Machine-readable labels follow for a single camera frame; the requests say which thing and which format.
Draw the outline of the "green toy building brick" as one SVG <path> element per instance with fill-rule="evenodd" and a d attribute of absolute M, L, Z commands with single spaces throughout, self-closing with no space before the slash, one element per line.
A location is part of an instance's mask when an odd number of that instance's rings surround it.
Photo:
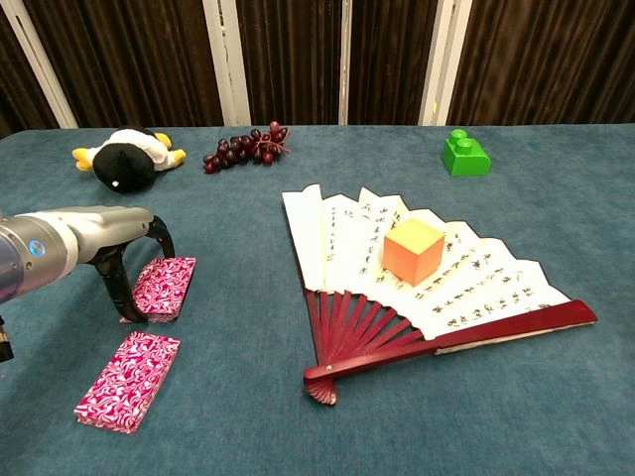
<path fill-rule="evenodd" d="M 453 129 L 444 141 L 442 161 L 453 177 L 488 175 L 491 159 L 480 143 L 463 129 Z"/>

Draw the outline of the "white wide frame post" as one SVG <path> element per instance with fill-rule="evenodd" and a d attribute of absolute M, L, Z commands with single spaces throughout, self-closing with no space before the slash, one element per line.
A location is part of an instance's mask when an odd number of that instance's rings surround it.
<path fill-rule="evenodd" d="M 236 0 L 201 0 L 225 126 L 248 126 L 251 112 Z"/>

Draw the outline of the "grey black left robot hand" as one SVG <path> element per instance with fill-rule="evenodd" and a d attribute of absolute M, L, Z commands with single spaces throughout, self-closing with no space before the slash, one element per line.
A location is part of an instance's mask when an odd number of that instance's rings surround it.
<path fill-rule="evenodd" d="M 161 245 L 166 258 L 175 257 L 166 223 L 141 207 L 91 206 L 79 211 L 78 221 L 71 227 L 78 243 L 78 261 L 96 269 L 119 314 L 131 322 L 147 321 L 133 299 L 123 255 L 130 243 L 149 237 Z"/>

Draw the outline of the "pink patterned card box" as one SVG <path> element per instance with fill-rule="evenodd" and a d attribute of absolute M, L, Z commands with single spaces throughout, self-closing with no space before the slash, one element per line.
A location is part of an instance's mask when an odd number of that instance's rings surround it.
<path fill-rule="evenodd" d="M 195 263 L 195 257 L 155 259 L 141 270 L 132 298 L 150 323 L 171 322 L 179 317 Z"/>

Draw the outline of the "paper folding fan red ribs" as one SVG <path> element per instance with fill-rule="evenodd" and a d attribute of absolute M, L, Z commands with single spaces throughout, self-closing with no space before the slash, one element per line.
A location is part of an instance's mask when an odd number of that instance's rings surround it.
<path fill-rule="evenodd" d="M 517 259 L 463 221 L 411 210 L 398 195 L 323 197 L 312 184 L 283 201 L 317 357 L 304 385 L 322 404 L 336 402 L 335 380 L 350 373 L 596 320 L 552 287 L 538 262 Z M 414 287 L 382 266 L 385 235 L 410 218 L 444 233 L 440 266 Z"/>

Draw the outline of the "white frame post yellow mark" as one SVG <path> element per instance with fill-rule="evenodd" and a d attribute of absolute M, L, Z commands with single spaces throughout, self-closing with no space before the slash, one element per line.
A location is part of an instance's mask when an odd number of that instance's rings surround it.
<path fill-rule="evenodd" d="M 419 113 L 420 126 L 444 126 L 452 100 L 472 0 L 437 0 Z"/>

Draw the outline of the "teal velvet table cloth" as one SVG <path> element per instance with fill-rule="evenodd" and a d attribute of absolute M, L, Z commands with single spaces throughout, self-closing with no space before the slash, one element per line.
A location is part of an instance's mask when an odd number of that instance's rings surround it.
<path fill-rule="evenodd" d="M 492 161 L 453 178 L 447 129 L 293 127 L 270 167 L 206 175 L 228 128 L 174 128 L 187 161 L 136 195 L 78 172 L 70 152 L 104 129 L 0 140 L 0 211 L 142 206 L 196 257 L 181 341 L 139 429 L 83 425 L 73 409 L 129 333 L 95 270 L 0 305 L 0 476 L 635 476 L 635 124 L 473 127 Z M 303 388 L 315 362 L 282 194 L 362 187 L 464 220 L 539 261 L 598 321 L 393 363 Z"/>

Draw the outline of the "white slanted frame post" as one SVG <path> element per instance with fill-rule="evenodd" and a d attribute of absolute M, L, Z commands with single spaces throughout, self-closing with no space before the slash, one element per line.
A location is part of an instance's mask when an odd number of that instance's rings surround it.
<path fill-rule="evenodd" d="M 75 116 L 23 0 L 0 0 L 0 7 L 11 25 L 59 127 L 76 129 L 78 124 Z"/>

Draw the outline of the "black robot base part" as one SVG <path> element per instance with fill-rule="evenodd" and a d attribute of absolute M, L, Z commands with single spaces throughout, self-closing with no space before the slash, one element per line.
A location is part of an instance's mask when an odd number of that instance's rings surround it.
<path fill-rule="evenodd" d="M 10 338 L 4 329 L 4 320 L 0 316 L 0 363 L 14 358 Z"/>

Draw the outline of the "black white penguin plush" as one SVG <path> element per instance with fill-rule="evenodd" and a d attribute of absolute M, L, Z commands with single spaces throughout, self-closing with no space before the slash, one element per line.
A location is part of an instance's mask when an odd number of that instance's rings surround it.
<path fill-rule="evenodd" d="M 170 137 L 142 127 L 121 127 L 100 146 L 75 148 L 76 168 L 93 172 L 109 189 L 124 194 L 151 187 L 158 173 L 179 167 L 186 159 Z"/>

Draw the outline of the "pink patterned box lid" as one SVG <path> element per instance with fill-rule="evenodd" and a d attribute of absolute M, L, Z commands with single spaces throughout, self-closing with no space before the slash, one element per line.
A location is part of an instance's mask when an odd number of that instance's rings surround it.
<path fill-rule="evenodd" d="M 75 406 L 78 422 L 131 434 L 155 399 L 180 349 L 176 338 L 131 332 Z"/>

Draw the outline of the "dark brown curtain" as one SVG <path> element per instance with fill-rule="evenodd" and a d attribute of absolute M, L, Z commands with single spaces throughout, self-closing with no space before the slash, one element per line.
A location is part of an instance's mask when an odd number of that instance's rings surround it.
<path fill-rule="evenodd" d="M 23 0 L 81 127 L 218 126 L 202 0 Z M 251 120 L 337 120 L 342 0 L 236 0 Z M 353 0 L 348 120 L 419 116 L 437 0 Z M 472 0 L 452 125 L 635 123 L 635 0 Z"/>

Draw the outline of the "dark red grape bunch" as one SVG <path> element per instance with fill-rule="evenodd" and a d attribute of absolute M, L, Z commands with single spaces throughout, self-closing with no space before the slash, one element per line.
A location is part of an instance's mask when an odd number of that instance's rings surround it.
<path fill-rule="evenodd" d="M 203 157 L 202 168 L 206 174 L 212 175 L 248 162 L 271 166 L 280 156 L 290 153 L 286 147 L 289 135 L 288 127 L 272 121 L 266 132 L 255 128 L 249 135 L 221 139 L 216 151 Z"/>

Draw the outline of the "white thin frame post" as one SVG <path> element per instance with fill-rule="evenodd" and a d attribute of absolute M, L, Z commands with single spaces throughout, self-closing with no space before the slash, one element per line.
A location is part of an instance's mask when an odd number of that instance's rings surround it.
<path fill-rule="evenodd" d="M 338 124 L 348 124 L 353 0 L 341 0 Z"/>

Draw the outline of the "orange yellow cube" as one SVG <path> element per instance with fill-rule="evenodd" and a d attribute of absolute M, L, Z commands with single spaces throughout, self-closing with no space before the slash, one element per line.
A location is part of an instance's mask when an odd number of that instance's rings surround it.
<path fill-rule="evenodd" d="M 441 264 L 445 234 L 410 218 L 384 237 L 382 266 L 406 283 L 417 286 Z"/>

